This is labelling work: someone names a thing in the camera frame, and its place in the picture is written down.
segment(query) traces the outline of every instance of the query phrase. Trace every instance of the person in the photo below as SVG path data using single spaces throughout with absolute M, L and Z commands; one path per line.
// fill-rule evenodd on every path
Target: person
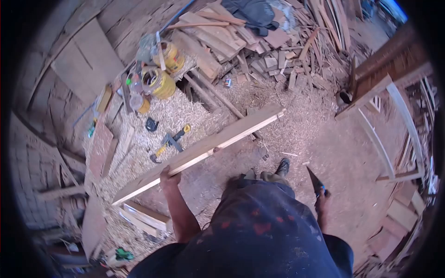
M 319 192 L 315 220 L 285 179 L 289 165 L 284 158 L 262 180 L 252 169 L 230 179 L 204 230 L 179 191 L 181 174 L 170 177 L 167 166 L 160 186 L 178 242 L 153 252 L 128 277 L 352 277 L 351 247 L 327 234 L 331 197 Z

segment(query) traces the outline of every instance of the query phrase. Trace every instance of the wood scrap pile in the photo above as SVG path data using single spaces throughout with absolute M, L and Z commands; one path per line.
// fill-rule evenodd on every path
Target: wood scrap pile
M 285 10 L 291 11 L 296 26 L 284 24 L 289 21 L 288 12 L 272 7 L 274 21 L 280 27 L 286 26 L 287 31 L 268 30 L 266 37 L 254 35 L 244 26 L 245 21 L 232 16 L 220 3 L 209 3 L 196 13 L 187 12 L 169 27 L 174 29 L 172 41 L 197 56 L 199 70 L 208 80 L 231 71 L 239 82 L 252 81 L 264 89 L 270 81 L 276 82 L 276 89 L 287 87 L 294 92 L 312 90 L 313 86 L 332 89 L 328 79 L 333 79 L 327 67 L 342 67 L 339 52 L 347 56 L 351 45 L 339 0 L 324 0 L 321 4 L 311 1 L 310 10 L 297 0 L 281 0 Z M 338 63 L 331 63 L 331 57 Z

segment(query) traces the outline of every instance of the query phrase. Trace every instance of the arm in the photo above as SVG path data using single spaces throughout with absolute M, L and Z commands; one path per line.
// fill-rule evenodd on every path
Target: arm
M 317 201 L 315 202 L 315 210 L 318 214 L 317 223 L 320 227 L 320 230 L 323 234 L 326 234 L 327 226 L 328 226 L 328 211 L 330 205 L 331 194 L 327 193 L 324 195 L 324 189 L 320 190 Z
M 160 186 L 167 200 L 176 240 L 179 243 L 187 243 L 201 231 L 201 228 L 179 191 L 178 184 L 181 181 L 181 173 L 170 177 L 169 171 L 170 166 L 162 170 Z

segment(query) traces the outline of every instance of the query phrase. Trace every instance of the red paint stain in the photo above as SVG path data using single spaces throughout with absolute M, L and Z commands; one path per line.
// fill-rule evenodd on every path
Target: red paint stain
M 271 224 L 270 223 L 266 223 L 266 224 L 255 223 L 253 225 L 253 229 L 255 230 L 255 233 L 257 235 L 262 235 L 263 233 L 270 231 Z
M 221 229 L 225 229 L 225 228 L 227 228 L 229 225 L 230 225 L 230 221 L 223 222 L 223 223 L 221 224 Z
M 258 216 L 259 215 L 259 208 L 257 208 L 256 210 L 252 211 L 252 215 L 253 216 Z

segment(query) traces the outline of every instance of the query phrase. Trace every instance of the small can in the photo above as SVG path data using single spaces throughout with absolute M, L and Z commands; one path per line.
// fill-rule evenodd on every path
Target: small can
M 224 81 L 224 86 L 229 87 L 232 86 L 232 80 L 230 78 L 226 78 Z

